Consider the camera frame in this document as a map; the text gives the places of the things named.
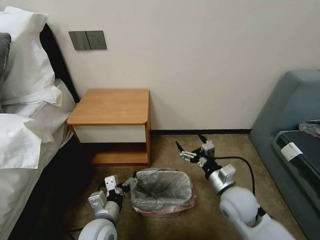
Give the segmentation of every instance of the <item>white drawer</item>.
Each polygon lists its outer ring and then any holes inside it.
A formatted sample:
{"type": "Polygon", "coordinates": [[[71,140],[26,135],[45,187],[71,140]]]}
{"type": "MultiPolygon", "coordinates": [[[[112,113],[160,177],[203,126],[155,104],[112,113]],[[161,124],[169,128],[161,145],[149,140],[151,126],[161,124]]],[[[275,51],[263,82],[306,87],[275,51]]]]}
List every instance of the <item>white drawer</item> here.
{"type": "Polygon", "coordinates": [[[82,143],[146,142],[145,125],[73,126],[82,143]]]}

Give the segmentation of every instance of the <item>wooden tabletop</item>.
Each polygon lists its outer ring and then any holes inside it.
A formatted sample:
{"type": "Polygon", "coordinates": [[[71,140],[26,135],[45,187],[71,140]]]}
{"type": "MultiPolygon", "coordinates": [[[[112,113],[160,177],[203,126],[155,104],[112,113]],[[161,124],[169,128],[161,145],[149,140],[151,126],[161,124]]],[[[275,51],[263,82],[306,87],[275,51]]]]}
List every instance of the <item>wooden tabletop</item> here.
{"type": "Polygon", "coordinates": [[[144,125],[148,120],[148,89],[89,89],[69,125],[144,125]]]}

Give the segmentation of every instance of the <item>robotic arm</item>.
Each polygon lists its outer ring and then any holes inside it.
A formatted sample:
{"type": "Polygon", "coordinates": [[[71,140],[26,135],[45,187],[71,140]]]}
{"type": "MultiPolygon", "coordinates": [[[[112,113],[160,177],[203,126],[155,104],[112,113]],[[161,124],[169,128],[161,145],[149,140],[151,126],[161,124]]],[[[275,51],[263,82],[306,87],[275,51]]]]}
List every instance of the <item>robotic arm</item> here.
{"type": "Polygon", "coordinates": [[[203,144],[192,152],[184,151],[176,142],[182,159],[196,163],[205,172],[213,191],[220,197],[220,210],[246,240],[292,240],[294,237],[258,204],[248,189],[235,186],[236,169],[221,167],[214,157],[215,146],[199,135],[203,144]]]}
{"type": "Polygon", "coordinates": [[[118,184],[116,175],[106,177],[104,181],[107,195],[99,191],[88,198],[95,219],[83,228],[79,240],[117,240],[115,225],[122,209],[123,196],[136,186],[138,180],[134,174],[124,184],[118,184]]]}

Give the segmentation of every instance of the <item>wall switch panel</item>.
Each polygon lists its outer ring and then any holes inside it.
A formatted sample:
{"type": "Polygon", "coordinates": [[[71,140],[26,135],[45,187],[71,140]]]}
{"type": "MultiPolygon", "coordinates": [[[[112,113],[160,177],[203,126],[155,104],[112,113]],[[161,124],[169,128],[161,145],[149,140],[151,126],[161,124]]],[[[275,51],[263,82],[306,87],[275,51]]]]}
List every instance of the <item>wall switch panel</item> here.
{"type": "Polygon", "coordinates": [[[86,31],[91,50],[107,49],[103,31],[86,31]]]}
{"type": "Polygon", "coordinates": [[[69,32],[74,50],[107,49],[103,31],[73,31],[69,32]]]}

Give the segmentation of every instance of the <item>black headboard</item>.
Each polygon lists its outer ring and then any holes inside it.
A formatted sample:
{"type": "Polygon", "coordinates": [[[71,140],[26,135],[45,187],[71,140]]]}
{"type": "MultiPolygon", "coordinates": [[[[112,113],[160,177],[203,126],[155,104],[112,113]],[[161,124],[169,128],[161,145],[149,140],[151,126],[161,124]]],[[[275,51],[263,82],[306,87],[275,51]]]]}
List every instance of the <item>black headboard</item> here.
{"type": "Polygon", "coordinates": [[[49,57],[50,64],[55,73],[55,78],[61,79],[69,89],[70,93],[72,94],[74,101],[79,102],[79,96],[76,92],[76,89],[74,88],[73,82],[71,80],[64,58],[61,54],[60,48],[50,27],[47,24],[40,32],[40,42],[43,49],[46,51],[49,57]]]}

